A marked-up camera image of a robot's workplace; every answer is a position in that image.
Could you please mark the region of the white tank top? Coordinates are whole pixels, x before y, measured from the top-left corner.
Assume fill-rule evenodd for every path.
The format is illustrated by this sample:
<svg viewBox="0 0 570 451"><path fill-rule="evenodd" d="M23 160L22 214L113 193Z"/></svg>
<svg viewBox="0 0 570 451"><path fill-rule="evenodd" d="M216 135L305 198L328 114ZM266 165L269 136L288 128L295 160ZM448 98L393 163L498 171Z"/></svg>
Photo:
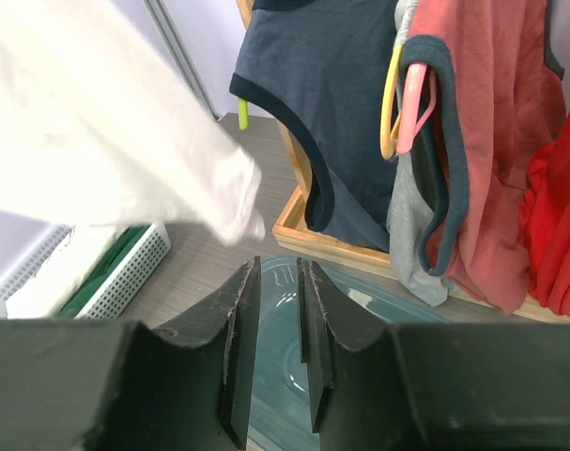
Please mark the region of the white tank top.
<svg viewBox="0 0 570 451"><path fill-rule="evenodd" d="M0 1L0 210L260 240L254 159L110 1Z"/></svg>

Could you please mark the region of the lime green hanger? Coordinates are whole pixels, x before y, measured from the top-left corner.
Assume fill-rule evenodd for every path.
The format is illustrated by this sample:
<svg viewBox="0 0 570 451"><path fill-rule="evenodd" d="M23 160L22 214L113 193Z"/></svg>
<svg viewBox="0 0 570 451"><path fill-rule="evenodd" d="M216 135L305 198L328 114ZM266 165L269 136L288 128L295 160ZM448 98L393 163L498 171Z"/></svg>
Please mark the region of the lime green hanger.
<svg viewBox="0 0 570 451"><path fill-rule="evenodd" d="M245 131L249 127L248 102L238 98L239 129Z"/></svg>

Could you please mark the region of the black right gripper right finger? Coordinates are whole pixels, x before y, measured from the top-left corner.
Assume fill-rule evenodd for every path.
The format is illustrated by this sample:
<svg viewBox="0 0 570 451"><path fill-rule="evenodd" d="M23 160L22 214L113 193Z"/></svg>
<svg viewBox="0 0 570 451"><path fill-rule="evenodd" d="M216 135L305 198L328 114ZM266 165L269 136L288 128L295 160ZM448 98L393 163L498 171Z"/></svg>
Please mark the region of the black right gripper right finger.
<svg viewBox="0 0 570 451"><path fill-rule="evenodd" d="M320 449L424 450L390 327L314 261L298 259L297 273L300 359Z"/></svg>

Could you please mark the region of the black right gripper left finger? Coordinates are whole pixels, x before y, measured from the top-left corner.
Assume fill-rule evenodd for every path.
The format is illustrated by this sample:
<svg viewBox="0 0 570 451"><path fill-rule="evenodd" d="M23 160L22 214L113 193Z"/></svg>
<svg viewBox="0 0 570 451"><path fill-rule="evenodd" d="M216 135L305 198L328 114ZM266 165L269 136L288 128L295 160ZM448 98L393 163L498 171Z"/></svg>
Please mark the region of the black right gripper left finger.
<svg viewBox="0 0 570 451"><path fill-rule="evenodd" d="M99 450L242 450L248 437L261 260L149 330L129 328L108 388Z"/></svg>

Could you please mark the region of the navy blue tank top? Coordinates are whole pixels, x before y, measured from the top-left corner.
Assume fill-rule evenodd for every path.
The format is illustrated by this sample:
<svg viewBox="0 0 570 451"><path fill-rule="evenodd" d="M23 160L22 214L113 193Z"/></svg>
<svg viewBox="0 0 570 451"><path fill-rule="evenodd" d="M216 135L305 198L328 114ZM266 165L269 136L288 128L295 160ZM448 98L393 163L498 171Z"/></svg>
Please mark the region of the navy blue tank top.
<svg viewBox="0 0 570 451"><path fill-rule="evenodd" d="M307 227L380 251L390 245L396 174L379 144L394 9L381 0L257 1L230 83L305 152Z"/></svg>

